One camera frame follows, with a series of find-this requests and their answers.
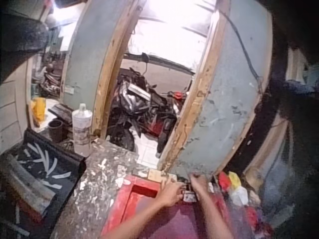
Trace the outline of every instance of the black cable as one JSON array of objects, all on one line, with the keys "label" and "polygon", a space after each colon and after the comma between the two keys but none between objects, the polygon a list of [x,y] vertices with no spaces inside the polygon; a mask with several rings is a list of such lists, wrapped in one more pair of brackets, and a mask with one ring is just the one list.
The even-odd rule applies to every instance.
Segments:
[{"label": "black cable", "polygon": [[[242,41],[242,39],[241,39],[241,36],[240,36],[240,34],[239,34],[239,31],[238,31],[236,25],[235,25],[235,24],[233,23],[233,21],[229,18],[229,16],[228,16],[226,13],[224,13],[223,11],[221,11],[216,5],[211,4],[211,3],[209,3],[209,2],[206,2],[206,1],[204,1],[204,2],[205,2],[206,4],[208,4],[208,5],[212,6],[212,7],[214,7],[215,10],[219,11],[219,13],[222,14],[222,15],[227,19],[227,21],[230,23],[231,27],[233,28],[233,30],[234,30],[234,32],[235,32],[235,34],[236,34],[236,36],[237,36],[237,38],[238,38],[238,40],[239,40],[240,46],[241,46],[241,48],[242,48],[242,50],[243,50],[243,52],[244,52],[246,61],[247,61],[248,66],[249,66],[249,70],[250,70],[250,72],[252,73],[252,75],[254,76],[254,78],[255,78],[256,81],[257,81],[257,84],[258,84],[258,93],[262,95],[262,94],[263,94],[263,88],[262,88],[262,83],[261,83],[261,82],[262,82],[262,80],[263,80],[263,77],[259,76],[259,75],[257,74],[255,68],[253,67],[253,64],[252,64],[252,62],[251,62],[251,60],[250,60],[250,57],[249,57],[249,55],[248,55],[248,52],[247,52],[246,47],[245,47],[245,45],[244,45],[244,43],[243,43],[243,41]],[[202,7],[202,8],[204,8],[204,9],[206,9],[206,10],[212,12],[211,9],[206,8],[206,7],[202,6],[202,5],[197,4],[197,6]]]}]

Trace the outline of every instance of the workbench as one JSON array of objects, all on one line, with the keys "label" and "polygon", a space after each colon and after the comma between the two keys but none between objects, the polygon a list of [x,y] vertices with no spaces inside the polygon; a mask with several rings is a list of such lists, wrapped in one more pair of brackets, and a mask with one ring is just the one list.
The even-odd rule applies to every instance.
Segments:
[{"label": "workbench", "polygon": [[138,155],[97,139],[86,159],[86,170],[76,185],[51,234],[51,239],[95,239],[101,234],[124,177],[147,177]]}]

